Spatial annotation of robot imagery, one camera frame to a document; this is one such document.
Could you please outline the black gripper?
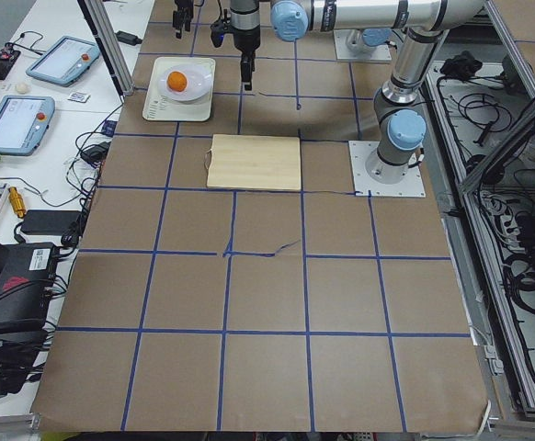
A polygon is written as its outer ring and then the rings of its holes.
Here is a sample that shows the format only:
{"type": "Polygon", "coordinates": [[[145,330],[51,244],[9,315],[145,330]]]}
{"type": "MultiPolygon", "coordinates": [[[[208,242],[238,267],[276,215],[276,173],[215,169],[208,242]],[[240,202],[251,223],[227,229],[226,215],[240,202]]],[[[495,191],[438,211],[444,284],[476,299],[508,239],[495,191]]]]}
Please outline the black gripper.
{"type": "Polygon", "coordinates": [[[260,46],[260,14],[258,11],[232,11],[231,26],[235,48],[242,53],[241,83],[245,91],[251,91],[255,54],[260,46]]]}
{"type": "Polygon", "coordinates": [[[173,27],[178,39],[182,38],[182,29],[186,32],[191,30],[191,21],[193,18],[193,1],[192,0],[175,0],[176,9],[173,11],[173,27]]]}

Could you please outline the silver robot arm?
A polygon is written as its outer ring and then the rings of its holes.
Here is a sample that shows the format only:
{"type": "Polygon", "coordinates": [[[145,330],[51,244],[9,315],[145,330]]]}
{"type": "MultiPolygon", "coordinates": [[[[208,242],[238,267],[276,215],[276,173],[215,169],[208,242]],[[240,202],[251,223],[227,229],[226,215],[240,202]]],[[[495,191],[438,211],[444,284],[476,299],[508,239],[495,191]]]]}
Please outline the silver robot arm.
{"type": "MultiPolygon", "coordinates": [[[[177,38],[190,31],[194,18],[194,9],[202,3],[193,1],[176,1],[172,15],[172,26],[177,38]]],[[[294,42],[300,39],[313,25],[314,12],[305,12],[297,1],[278,1],[271,7],[270,20],[272,28],[281,40],[294,42]]],[[[391,36],[393,29],[382,26],[355,27],[351,43],[362,46],[377,47],[391,36]]],[[[235,46],[241,50],[256,49],[260,43],[260,16],[257,1],[233,1],[228,9],[220,8],[218,18],[211,25],[211,39],[215,47],[222,45],[223,37],[232,34],[235,46]]]]}
{"type": "MultiPolygon", "coordinates": [[[[483,1],[272,1],[270,22],[278,38],[294,42],[307,32],[335,29],[403,29],[404,42],[392,74],[375,99],[374,108],[411,106],[417,99],[430,63],[450,29],[468,21],[484,7],[483,1]]],[[[260,46],[260,7],[257,1],[231,1],[211,25],[211,40],[222,45],[231,34],[241,52],[241,82],[252,88],[256,50],[260,46]]]]}

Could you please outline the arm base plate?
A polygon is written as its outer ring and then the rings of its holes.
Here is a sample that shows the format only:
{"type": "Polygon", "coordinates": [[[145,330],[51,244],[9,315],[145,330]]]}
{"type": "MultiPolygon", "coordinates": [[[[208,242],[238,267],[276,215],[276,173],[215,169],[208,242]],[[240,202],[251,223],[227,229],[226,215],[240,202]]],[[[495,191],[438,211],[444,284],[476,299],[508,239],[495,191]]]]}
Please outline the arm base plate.
{"type": "Polygon", "coordinates": [[[340,29],[334,31],[336,58],[341,62],[389,63],[389,28],[340,29]]]}
{"type": "Polygon", "coordinates": [[[420,168],[412,152],[407,164],[388,165],[378,155],[377,141],[350,141],[354,193],[359,197],[424,198],[420,168]]]}

